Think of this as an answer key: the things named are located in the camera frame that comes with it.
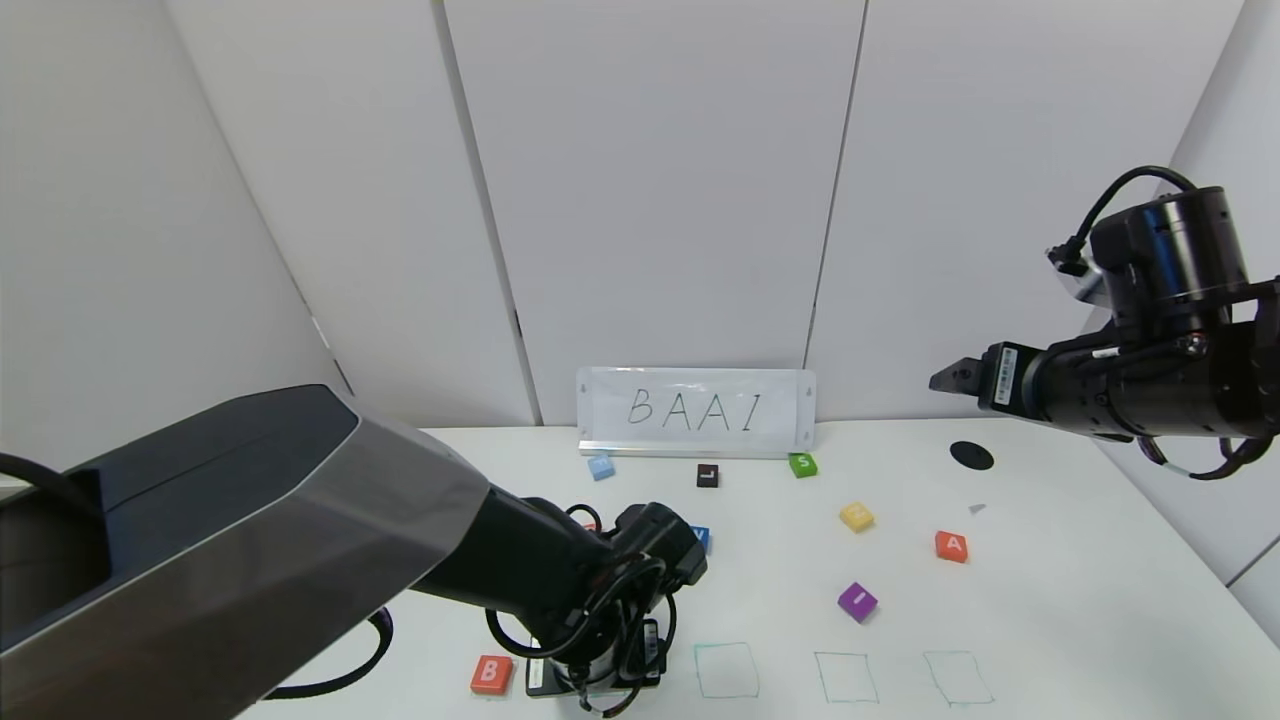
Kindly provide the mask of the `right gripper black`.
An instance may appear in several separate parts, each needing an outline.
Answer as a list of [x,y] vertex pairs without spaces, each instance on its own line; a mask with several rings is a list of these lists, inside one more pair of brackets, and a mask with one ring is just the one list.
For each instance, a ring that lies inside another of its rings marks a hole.
[[1100,336],[1079,336],[1047,348],[1000,342],[980,360],[961,357],[934,373],[928,388],[978,396],[979,409],[987,413],[1079,436],[1108,436],[1108,411],[1094,404],[1100,386],[1073,365],[1103,343]]

